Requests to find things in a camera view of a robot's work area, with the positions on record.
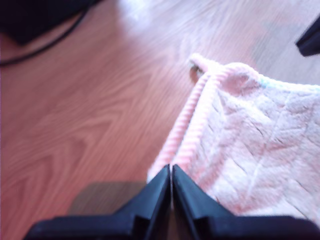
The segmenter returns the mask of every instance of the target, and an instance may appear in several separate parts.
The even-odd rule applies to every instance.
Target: pink cloth
[[[236,215],[320,225],[320,87],[267,78],[198,54],[203,72],[148,172],[178,164]]]

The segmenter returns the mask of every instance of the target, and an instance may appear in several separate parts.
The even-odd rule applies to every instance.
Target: wood grain
[[[79,196],[92,184],[144,182],[194,86],[191,53],[320,84],[320,57],[304,58],[294,44],[319,7],[318,0],[104,0],[59,45],[2,68],[2,239],[20,240],[41,219],[87,213],[93,203]],[[24,48],[2,36],[1,59],[36,49],[74,20]],[[119,202],[136,192],[107,191]],[[85,207],[74,208],[79,199]],[[96,204],[93,213],[105,209]]]

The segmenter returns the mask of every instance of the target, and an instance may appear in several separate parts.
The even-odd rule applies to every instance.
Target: black object
[[[61,36],[31,53],[2,60],[0,67],[18,64],[61,42],[74,31],[97,1],[99,0],[3,0],[0,6],[0,31],[6,32],[20,44],[28,43],[85,8],[77,21]]]
[[[170,186],[167,165],[114,214],[66,216],[41,221],[31,227],[24,240],[159,239],[169,215]],[[206,195],[178,165],[173,166],[172,192],[175,212],[194,240],[320,239],[318,227],[308,220],[290,216],[234,216]]]
[[[83,11],[91,2],[92,0],[1,0],[0,31],[23,45]]]
[[[296,42],[296,46],[304,57],[320,54],[320,16]]]

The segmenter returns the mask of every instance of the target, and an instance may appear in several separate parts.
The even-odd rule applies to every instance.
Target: black cable
[[[82,14],[80,15],[80,17],[75,21],[75,23],[67,30],[65,31],[61,36],[59,36],[58,38],[56,38],[55,40],[53,40],[52,42],[48,43],[47,45],[40,47],[38,50],[35,50],[31,53],[27,53],[25,55],[22,56],[18,56],[12,59],[8,59],[8,60],[4,60],[4,61],[0,61],[0,67],[6,67],[9,65],[13,65],[13,64],[18,64],[21,63],[24,60],[33,58],[35,56],[37,56],[38,54],[41,54],[42,52],[50,49],[51,47],[53,47],[54,45],[58,44],[60,41],[62,41],[63,39],[65,39],[70,33],[72,33],[75,28],[80,24],[80,22],[84,19],[84,17],[86,16],[86,14],[88,13],[89,9],[91,8],[91,6],[93,5],[93,3],[95,2],[95,0],[91,0],[88,4],[88,6],[86,7],[86,9],[82,12]]]

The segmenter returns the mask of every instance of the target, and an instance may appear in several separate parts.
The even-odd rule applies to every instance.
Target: textured fabric
[[[200,55],[203,72],[155,163],[178,164],[236,215],[320,224],[320,87],[276,81]]]

